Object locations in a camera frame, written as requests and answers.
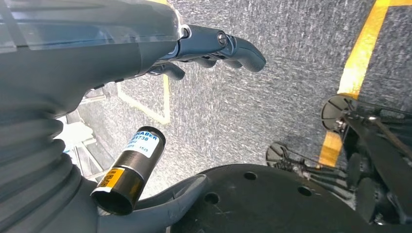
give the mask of gray carpet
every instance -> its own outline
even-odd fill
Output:
[[[173,0],[185,23],[223,29],[250,40],[267,59],[251,73],[218,63],[204,69],[178,64],[182,81],[170,81],[171,122],[162,125],[116,96],[79,107],[98,144],[90,151],[104,168],[141,126],[167,139],[143,197],[213,166],[264,164],[273,141],[316,158],[325,136],[319,113],[336,94],[348,55],[372,0]],[[373,53],[360,98],[411,110],[412,7],[393,7]],[[127,95],[163,114],[160,77],[123,82]]]

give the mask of yellow line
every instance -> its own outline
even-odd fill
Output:
[[[346,61],[338,94],[349,95],[355,99],[358,98],[380,28],[388,11],[389,3],[390,0],[377,0],[372,7]],[[319,162],[328,166],[335,166],[341,149],[342,142],[340,137],[335,133],[327,132],[319,155]]]
[[[389,6],[411,6],[412,0],[391,0]]]
[[[153,1],[153,2],[160,3],[160,4],[169,5],[167,0],[147,0],[147,1]]]
[[[142,112],[144,112],[148,117],[151,117],[153,120],[159,122],[160,124],[166,125],[170,123],[170,95],[169,95],[169,77],[167,75],[163,75],[163,98],[164,98],[164,115],[162,116],[152,109],[148,108],[147,106],[141,104],[139,101],[135,100],[134,98],[128,96],[121,90],[121,84],[117,83],[117,93],[118,97],[123,100],[124,102],[130,104],[130,106],[135,107]]]

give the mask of wheel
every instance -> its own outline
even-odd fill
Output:
[[[266,163],[268,166],[274,167],[276,163],[286,158],[288,148],[281,142],[273,142],[266,151]]]
[[[343,110],[351,110],[355,100],[345,95],[335,95],[322,108],[321,120],[325,129],[338,132],[335,129],[336,120],[341,117]]]

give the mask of round black disc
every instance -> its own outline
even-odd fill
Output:
[[[259,165],[205,172],[209,186],[172,233],[371,232],[350,207],[293,173]]]

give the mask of orange label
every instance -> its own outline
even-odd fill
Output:
[[[120,176],[123,174],[124,168],[112,168],[104,178],[99,182],[97,187],[108,187],[113,188]]]

